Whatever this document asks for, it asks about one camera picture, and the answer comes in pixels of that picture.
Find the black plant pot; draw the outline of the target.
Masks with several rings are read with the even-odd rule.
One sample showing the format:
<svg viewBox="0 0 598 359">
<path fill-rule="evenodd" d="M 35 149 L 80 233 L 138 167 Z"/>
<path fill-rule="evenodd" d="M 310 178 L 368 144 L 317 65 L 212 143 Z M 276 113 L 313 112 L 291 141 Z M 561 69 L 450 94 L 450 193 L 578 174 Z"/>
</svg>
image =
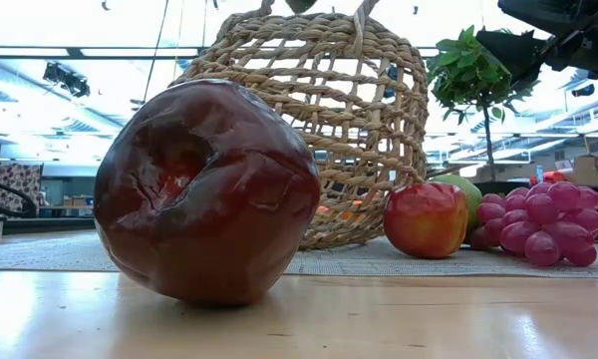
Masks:
<svg viewBox="0 0 598 359">
<path fill-rule="evenodd" d="M 509 194 L 518 187 L 530 188 L 530 185 L 527 182 L 520 181 L 483 181 L 475 182 L 474 185 L 482 194 L 496 193 L 501 196 Z"/>
</svg>

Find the small red yellow apple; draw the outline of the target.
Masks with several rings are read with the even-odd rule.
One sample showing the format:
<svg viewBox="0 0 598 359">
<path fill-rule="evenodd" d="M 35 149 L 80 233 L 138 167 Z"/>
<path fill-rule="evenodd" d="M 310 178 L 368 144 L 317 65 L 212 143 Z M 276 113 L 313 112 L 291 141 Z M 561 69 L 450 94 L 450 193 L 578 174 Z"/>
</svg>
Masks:
<svg viewBox="0 0 598 359">
<path fill-rule="evenodd" d="M 423 182 L 390 192 L 383 227 L 391 245 L 423 259 L 446 258 L 460 248 L 468 222 L 467 197 L 450 183 Z"/>
</svg>

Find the red plastic container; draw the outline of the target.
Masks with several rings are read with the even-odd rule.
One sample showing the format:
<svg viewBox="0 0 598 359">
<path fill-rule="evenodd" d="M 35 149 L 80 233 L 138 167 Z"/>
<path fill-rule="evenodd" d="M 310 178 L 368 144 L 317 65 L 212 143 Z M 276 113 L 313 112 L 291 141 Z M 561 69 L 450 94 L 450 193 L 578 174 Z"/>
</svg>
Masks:
<svg viewBox="0 0 598 359">
<path fill-rule="evenodd" d="M 542 178 L 540 178 L 539 176 L 532 176 L 529 179 L 530 185 L 534 186 L 540 182 L 556 183 L 559 181 L 567 181 L 565 174 L 562 172 L 546 172 L 546 173 L 542 173 L 541 175 L 542 175 Z"/>
</svg>

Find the orange mandarin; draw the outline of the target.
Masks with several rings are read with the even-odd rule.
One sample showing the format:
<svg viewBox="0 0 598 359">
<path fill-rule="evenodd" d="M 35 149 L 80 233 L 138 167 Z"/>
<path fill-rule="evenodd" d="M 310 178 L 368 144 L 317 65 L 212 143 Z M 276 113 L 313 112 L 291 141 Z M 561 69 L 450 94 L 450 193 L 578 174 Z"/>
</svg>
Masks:
<svg viewBox="0 0 598 359">
<path fill-rule="evenodd" d="M 363 202 L 362 202 L 360 199 L 357 199 L 357 200 L 354 200 L 354 201 L 353 201 L 353 205 L 360 205 L 360 204 L 362 204 L 362 203 L 363 203 Z M 332 210 L 332 209 L 330 209 L 329 207 L 327 207 L 327 206 L 324 206 L 324 205 L 320 205 L 320 206 L 317 208 L 317 212 L 318 212 L 318 213 L 321 213 L 321 214 L 335 214 L 335 211 L 334 211 L 334 210 Z M 342 212 L 342 213 L 340 214 L 340 219 L 341 219 L 341 220 L 348 220 L 348 219 L 350 219 L 350 218 L 352 217 L 352 215 L 353 215 L 353 214 L 352 214 L 350 211 L 344 211 L 344 212 Z M 355 219 L 355 222 L 359 222 L 359 221 L 363 220 L 364 218 L 365 218 L 365 216 L 364 216 L 363 214 L 359 214 L 359 215 L 357 216 L 357 218 Z"/>
</svg>

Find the grey woven placemat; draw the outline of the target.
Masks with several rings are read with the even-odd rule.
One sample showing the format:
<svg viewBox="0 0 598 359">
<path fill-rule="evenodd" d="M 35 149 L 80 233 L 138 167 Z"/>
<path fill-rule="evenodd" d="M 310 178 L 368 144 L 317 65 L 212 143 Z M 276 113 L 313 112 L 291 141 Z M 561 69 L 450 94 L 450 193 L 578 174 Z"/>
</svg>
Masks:
<svg viewBox="0 0 598 359">
<path fill-rule="evenodd" d="M 365 245 L 299 252 L 288 274 L 334 276 L 534 276 L 598 278 L 596 261 L 578 267 L 561 261 L 553 267 L 533 266 L 502 251 L 460 249 L 447 259 L 425 260 L 404 255 L 380 237 Z M 36 238 L 0 244 L 0 270 L 105 271 L 118 269 L 93 232 Z"/>
</svg>

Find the green artificial tree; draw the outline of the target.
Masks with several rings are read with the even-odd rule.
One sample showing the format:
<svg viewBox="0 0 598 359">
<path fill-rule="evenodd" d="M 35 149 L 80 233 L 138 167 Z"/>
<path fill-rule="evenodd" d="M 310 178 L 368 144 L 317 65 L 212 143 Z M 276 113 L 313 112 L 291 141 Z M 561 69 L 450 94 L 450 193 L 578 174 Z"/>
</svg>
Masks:
<svg viewBox="0 0 598 359">
<path fill-rule="evenodd" d="M 437 42 L 436 48 L 438 53 L 427 59 L 432 94 L 446 110 L 446 117 L 458 115 L 459 124 L 471 108 L 483 114 L 489 177 L 495 181 L 490 125 L 504 122 L 505 112 L 515 110 L 515 101 L 533 94 L 540 83 L 538 74 L 531 74 L 527 81 L 515 81 L 509 68 L 476 39 L 473 26 L 461 30 L 455 39 Z"/>
</svg>

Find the green pear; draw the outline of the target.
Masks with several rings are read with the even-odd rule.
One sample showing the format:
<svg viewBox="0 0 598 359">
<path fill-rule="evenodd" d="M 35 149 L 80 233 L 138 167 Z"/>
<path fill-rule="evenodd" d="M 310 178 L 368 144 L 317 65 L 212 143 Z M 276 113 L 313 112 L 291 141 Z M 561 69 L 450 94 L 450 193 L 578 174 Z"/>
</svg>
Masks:
<svg viewBox="0 0 598 359">
<path fill-rule="evenodd" d="M 461 191 L 465 194 L 468 208 L 466 236 L 469 236 L 478 227 L 479 224 L 479 219 L 477 217 L 476 211 L 482 201 L 482 193 L 480 189 L 476 187 L 468 179 L 457 175 L 436 176 L 432 178 L 432 181 L 453 184 L 459 187 Z"/>
</svg>

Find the woven seagrass basket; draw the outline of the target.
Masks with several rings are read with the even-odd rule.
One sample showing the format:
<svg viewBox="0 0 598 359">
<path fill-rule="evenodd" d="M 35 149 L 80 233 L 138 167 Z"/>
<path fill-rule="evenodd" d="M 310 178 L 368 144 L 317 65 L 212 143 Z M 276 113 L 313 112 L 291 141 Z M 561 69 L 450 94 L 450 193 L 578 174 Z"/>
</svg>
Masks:
<svg viewBox="0 0 598 359">
<path fill-rule="evenodd" d="M 308 229 L 383 226 L 389 192 L 426 174 L 422 56 L 372 18 L 378 0 L 362 0 L 351 15 L 288 17 L 273 15 L 273 3 L 229 16 L 181 79 L 242 85 L 300 135 L 318 166 L 320 205 L 335 211 L 316 212 Z M 352 217 L 341 220 L 344 211 Z"/>
</svg>

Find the purple grape bunch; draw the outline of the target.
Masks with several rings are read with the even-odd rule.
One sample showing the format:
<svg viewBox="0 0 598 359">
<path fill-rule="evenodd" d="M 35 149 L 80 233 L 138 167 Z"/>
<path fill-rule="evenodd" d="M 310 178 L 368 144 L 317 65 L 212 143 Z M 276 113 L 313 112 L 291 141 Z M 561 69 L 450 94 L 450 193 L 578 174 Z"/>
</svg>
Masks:
<svg viewBox="0 0 598 359">
<path fill-rule="evenodd" d="M 475 202 L 467 243 L 500 248 L 536 266 L 562 260 L 587 267 L 597 259 L 598 192 L 568 181 L 490 192 Z"/>
</svg>

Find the black ceiling device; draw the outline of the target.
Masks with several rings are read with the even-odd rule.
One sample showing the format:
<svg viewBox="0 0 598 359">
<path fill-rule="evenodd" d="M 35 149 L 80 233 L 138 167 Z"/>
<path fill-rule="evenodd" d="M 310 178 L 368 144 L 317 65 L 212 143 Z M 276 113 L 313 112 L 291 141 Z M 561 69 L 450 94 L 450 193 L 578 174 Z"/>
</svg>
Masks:
<svg viewBox="0 0 598 359">
<path fill-rule="evenodd" d="M 53 85 L 59 85 L 76 98 L 82 98 L 91 94 L 86 77 L 63 67 L 59 63 L 47 63 L 43 79 Z"/>
</svg>

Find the cardboard box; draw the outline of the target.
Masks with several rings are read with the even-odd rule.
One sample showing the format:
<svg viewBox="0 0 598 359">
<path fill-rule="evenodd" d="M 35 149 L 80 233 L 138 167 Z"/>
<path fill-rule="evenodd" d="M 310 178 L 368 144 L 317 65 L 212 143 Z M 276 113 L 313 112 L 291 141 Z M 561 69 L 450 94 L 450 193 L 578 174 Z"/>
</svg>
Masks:
<svg viewBox="0 0 598 359">
<path fill-rule="evenodd" d="M 598 155 L 584 155 L 575 158 L 573 178 L 578 184 L 598 186 Z"/>
</svg>

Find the brown patterned cushion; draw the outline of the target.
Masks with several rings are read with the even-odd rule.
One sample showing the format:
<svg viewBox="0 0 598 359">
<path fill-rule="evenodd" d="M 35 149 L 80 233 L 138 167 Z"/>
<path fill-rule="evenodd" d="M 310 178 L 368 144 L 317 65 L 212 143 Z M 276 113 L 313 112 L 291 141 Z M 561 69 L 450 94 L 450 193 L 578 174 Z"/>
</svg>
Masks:
<svg viewBox="0 0 598 359">
<path fill-rule="evenodd" d="M 38 208 L 41 195 L 42 165 L 1 164 L 0 184 L 25 194 Z M 13 192 L 0 188 L 0 205 L 10 210 L 21 211 L 25 201 Z"/>
</svg>

